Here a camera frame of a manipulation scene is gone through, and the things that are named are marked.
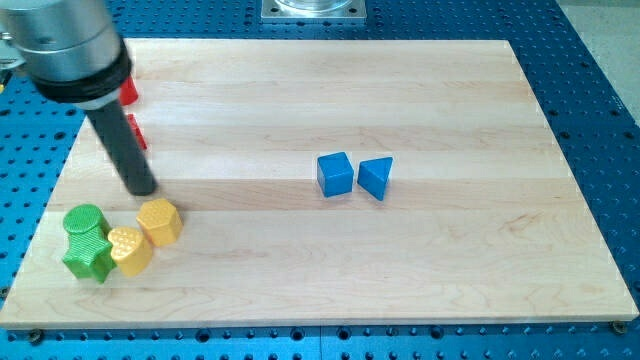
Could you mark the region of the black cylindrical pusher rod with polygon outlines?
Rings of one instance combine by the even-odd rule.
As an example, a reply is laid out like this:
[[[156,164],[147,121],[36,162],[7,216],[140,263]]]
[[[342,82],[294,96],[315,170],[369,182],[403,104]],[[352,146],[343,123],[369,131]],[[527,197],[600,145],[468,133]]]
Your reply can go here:
[[[135,196],[154,193],[157,182],[119,101],[86,110],[85,114],[126,190]]]

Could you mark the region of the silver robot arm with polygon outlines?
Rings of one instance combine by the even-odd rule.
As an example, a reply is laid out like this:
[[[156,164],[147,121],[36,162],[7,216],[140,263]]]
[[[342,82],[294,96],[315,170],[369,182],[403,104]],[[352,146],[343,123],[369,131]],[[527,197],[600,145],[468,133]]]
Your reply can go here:
[[[156,190],[119,100],[132,61],[104,1],[1,0],[1,85],[17,72],[84,111],[130,194]]]

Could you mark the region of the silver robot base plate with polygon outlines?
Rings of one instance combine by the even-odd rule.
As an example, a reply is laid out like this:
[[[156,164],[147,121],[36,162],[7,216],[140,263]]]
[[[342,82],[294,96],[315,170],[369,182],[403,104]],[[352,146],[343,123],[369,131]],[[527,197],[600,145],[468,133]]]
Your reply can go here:
[[[285,20],[364,20],[365,0],[262,0],[261,18]]]

